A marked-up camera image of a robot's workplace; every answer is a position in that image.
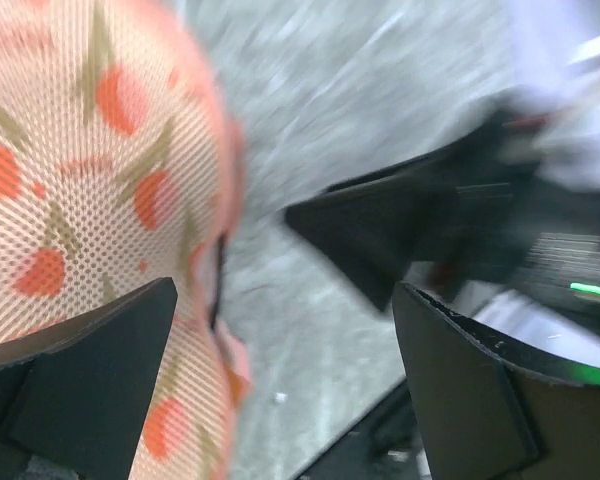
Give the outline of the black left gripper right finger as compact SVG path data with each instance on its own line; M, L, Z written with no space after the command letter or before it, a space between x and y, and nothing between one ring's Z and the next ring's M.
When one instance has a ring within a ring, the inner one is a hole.
M435 479L600 479L600 368L523 343L408 284L392 307Z

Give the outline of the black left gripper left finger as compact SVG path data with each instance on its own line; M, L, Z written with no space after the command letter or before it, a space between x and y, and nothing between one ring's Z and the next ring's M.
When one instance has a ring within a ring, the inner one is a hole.
M0 344L0 479L33 455L89 479L128 478L176 302L161 278Z

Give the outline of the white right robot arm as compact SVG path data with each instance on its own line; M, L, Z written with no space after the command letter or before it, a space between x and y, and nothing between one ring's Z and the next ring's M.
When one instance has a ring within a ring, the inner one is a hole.
M490 283L600 334L600 1L510 11L519 82L474 129L284 220L378 309L423 263L446 301Z

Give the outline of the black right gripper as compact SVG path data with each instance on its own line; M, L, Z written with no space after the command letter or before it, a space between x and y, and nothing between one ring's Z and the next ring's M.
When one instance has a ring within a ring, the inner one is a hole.
M466 283L513 290L590 330L600 330L600 193L545 181L530 139L509 110L487 120L494 147L481 155L491 184L465 188L467 225L449 255L449 296ZM373 305L387 310L420 241L453 208L458 172L421 157L330 186L288 206L286 225L320 251Z

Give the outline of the floral pink bra laundry bag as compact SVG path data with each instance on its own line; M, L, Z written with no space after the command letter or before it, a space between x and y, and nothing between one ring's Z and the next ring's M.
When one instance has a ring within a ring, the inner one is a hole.
M161 278L177 302L126 479L223 479L249 369L219 319L243 143L159 1L0 1L0 344Z

